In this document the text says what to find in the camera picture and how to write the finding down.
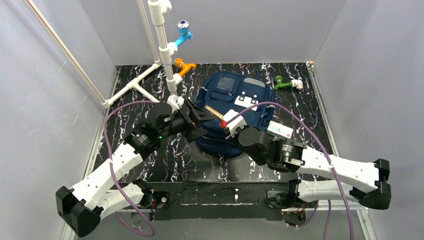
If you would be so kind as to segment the navy blue student backpack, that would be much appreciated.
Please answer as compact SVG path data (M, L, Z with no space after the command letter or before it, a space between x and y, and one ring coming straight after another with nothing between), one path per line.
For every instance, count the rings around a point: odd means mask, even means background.
M210 106L221 114L233 110L240 113L247 107L261 102L274 102L276 93L258 77L248 77L229 71L219 71L209 76L201 86L195 105L205 110ZM214 119L202 123L200 129L207 134L195 140L198 147L208 154L234 158L242 154L221 128L221 121Z

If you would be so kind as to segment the yellow book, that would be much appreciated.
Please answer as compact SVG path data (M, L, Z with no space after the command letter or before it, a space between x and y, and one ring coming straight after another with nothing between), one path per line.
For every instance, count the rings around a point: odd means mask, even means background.
M220 119L220 121L224 121L224 116L220 112L212 108L211 106L206 105L205 109L208 110L210 113L212 113L214 116L216 116L218 119Z

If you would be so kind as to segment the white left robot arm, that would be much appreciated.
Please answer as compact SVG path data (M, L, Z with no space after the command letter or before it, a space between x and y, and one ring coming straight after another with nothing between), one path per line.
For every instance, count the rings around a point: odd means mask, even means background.
M160 146L163 139L182 135L191 143L207 131L199 126L216 117L188 99L173 109L169 103L154 102L147 117L125 137L115 152L86 178L71 187L61 186L55 193L58 215L83 238L92 233L101 220L131 206L153 205L154 190L137 180L121 187L118 180L141 164Z

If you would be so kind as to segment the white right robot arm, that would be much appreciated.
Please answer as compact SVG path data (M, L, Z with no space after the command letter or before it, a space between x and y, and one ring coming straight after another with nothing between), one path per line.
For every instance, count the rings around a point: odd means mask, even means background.
M387 210L392 199L390 162L379 158L359 162L325 155L303 143L275 139L254 127L235 135L234 141L258 165L280 173L309 174L325 180L291 181L285 198L304 203L318 200L347 200L374 209Z

